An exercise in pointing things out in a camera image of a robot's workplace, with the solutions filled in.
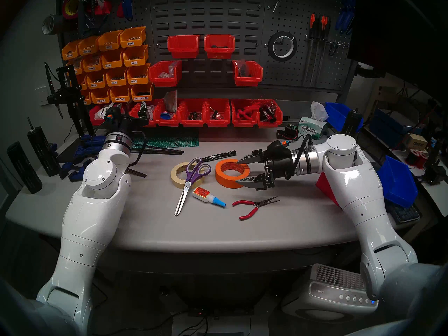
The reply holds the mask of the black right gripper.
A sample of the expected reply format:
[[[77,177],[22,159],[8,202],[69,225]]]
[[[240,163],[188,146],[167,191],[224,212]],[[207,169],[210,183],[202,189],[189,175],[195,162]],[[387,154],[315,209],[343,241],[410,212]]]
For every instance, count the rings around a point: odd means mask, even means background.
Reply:
[[[277,178],[289,179],[293,175],[300,175],[299,151],[268,152],[267,150],[254,150],[237,161],[238,164],[265,163],[267,174],[261,173],[257,176],[241,178],[235,182],[243,187],[255,190],[267,190],[274,188],[274,180]]]

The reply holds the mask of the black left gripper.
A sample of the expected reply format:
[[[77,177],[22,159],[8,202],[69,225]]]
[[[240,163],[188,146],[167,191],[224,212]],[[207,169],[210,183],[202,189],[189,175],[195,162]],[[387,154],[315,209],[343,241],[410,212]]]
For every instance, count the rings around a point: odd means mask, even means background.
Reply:
[[[99,110],[99,118],[106,116],[107,110],[113,105],[104,106]],[[143,126],[149,124],[148,107],[145,101],[140,103],[138,117],[126,114],[110,114],[110,132],[132,133],[139,131]]]

